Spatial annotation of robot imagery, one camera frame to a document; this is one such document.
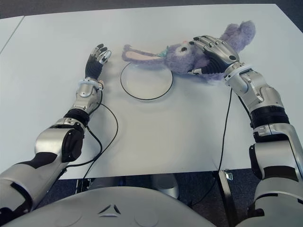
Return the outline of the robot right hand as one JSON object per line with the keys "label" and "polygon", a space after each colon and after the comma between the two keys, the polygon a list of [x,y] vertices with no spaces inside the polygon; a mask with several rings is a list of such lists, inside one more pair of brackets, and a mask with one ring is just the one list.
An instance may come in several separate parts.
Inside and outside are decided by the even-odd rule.
{"label": "robot right hand", "polygon": [[212,36],[194,37],[189,43],[201,49],[209,59],[206,66],[188,71],[193,75],[224,73],[229,66],[240,61],[237,52],[228,43]]}

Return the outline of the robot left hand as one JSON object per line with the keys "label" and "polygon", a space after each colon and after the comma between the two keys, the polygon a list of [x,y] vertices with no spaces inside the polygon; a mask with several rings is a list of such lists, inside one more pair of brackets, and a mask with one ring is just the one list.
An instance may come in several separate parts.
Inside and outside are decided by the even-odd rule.
{"label": "robot left hand", "polygon": [[104,64],[111,57],[111,51],[104,44],[97,45],[90,53],[86,67],[85,78],[97,80],[102,72]]}

